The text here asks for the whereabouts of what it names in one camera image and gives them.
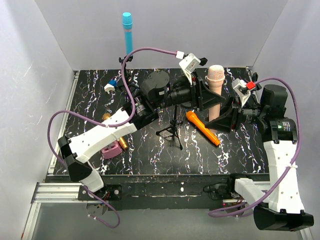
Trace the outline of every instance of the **marble pattern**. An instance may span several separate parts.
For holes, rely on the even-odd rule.
[[[156,69],[130,70],[131,82],[139,85],[148,74]],[[160,69],[170,76],[172,84],[182,72],[179,68]],[[205,79],[207,68],[199,68],[198,75]],[[245,68],[225,68],[225,82],[222,88],[224,97],[234,95],[232,81],[236,78],[249,81]],[[104,86],[111,80],[119,81],[119,70],[82,70],[70,109],[86,117],[102,121],[104,113],[113,114],[126,102],[123,90],[116,89],[110,94]],[[194,125],[186,119],[187,110],[178,108],[178,120],[183,121],[178,134],[183,145],[179,149],[176,139],[156,136],[156,131],[169,125],[174,107],[158,111],[159,119],[125,137],[129,148],[122,154],[104,160],[100,152],[90,160],[102,175],[153,175],[153,174],[228,174],[228,173],[268,173],[268,163],[261,136],[256,125],[242,124],[238,132],[229,134],[218,132],[220,146],[211,144]],[[208,121],[208,111],[197,112],[198,117]],[[73,137],[90,130],[93,124],[68,117],[65,134]],[[55,175],[68,174],[58,162]]]

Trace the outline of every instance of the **blue microphone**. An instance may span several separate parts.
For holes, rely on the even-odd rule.
[[[132,44],[132,16],[130,12],[124,12],[122,14],[122,25],[124,29],[124,39],[126,54],[128,55],[133,51]]]

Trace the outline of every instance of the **pink object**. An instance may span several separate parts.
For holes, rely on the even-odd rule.
[[[224,84],[225,78],[225,69],[223,66],[212,65],[211,67],[209,67],[206,79],[208,81],[209,89],[212,92],[221,95],[222,85]],[[209,122],[216,119],[219,116],[220,104],[217,104],[209,109]],[[211,132],[215,134],[217,131],[211,129]]]
[[[108,145],[101,150],[104,159],[111,159],[122,153],[122,149],[118,141],[114,141],[112,145]]]

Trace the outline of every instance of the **microphone grille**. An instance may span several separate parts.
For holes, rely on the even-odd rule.
[[[122,24],[123,25],[132,25],[132,15],[130,12],[124,12],[122,14]]]
[[[225,69],[221,65],[212,65],[209,67],[207,78],[210,80],[220,80],[225,77]]]

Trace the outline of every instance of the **white wall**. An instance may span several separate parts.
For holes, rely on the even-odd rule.
[[[48,171],[47,125],[66,107],[73,71],[34,0],[0,0],[0,56],[0,238],[16,240]]]
[[[73,70],[119,69],[122,13],[133,16],[133,48],[252,66],[288,0],[35,0]],[[172,56],[137,53],[130,68],[178,67]]]
[[[297,160],[298,184],[305,211],[314,216],[314,239],[320,239],[319,23],[319,0],[289,0],[253,66],[260,79],[283,78],[296,95],[303,141]],[[287,115],[294,117],[292,101]]]

